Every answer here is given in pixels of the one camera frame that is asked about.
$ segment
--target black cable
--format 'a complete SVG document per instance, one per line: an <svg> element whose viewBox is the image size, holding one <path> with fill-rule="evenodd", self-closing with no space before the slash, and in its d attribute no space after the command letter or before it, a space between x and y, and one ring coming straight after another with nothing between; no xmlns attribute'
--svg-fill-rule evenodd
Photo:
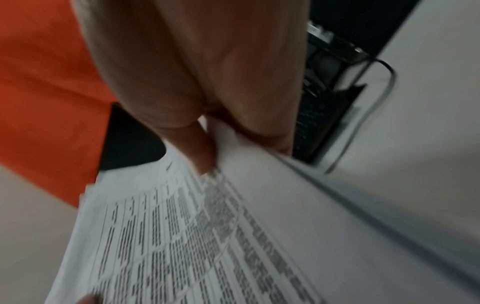
<svg viewBox="0 0 480 304"><path fill-rule="evenodd" d="M380 95L380 97L365 112L365 114L362 116L362 118L360 118L360 121L357 123L353 132L350 134L350 137L348 138L348 140L347 140L345 146L343 147L342 151L340 152L340 154L338 155L336 160L325 171L325 174L330 174L335 170L338 163L341 161L341 159L345 155L346 151L348 150L348 148L352 144L353 140L355 139L355 136L359 132L359 130L362 127L362 125L364 124L364 122L369 118L369 116L373 112L375 112L378 109L378 107L387 99L387 97L390 95L390 93L394 89L395 83L397 82L397 73L395 72L395 70L388 63L386 63L385 61L380 60L380 59L371 60L369 63L367 63L367 67L369 67L374 62L378 62L388 69L388 71L390 72L390 80L388 81L388 84L387 84L385 90L383 91L383 93ZM357 77L355 77L355 82L352 82L352 85L354 85L360 79L360 77L365 73L365 71L366 71L366 68L364 68L360 71L360 75L359 76L357 75Z"/></svg>

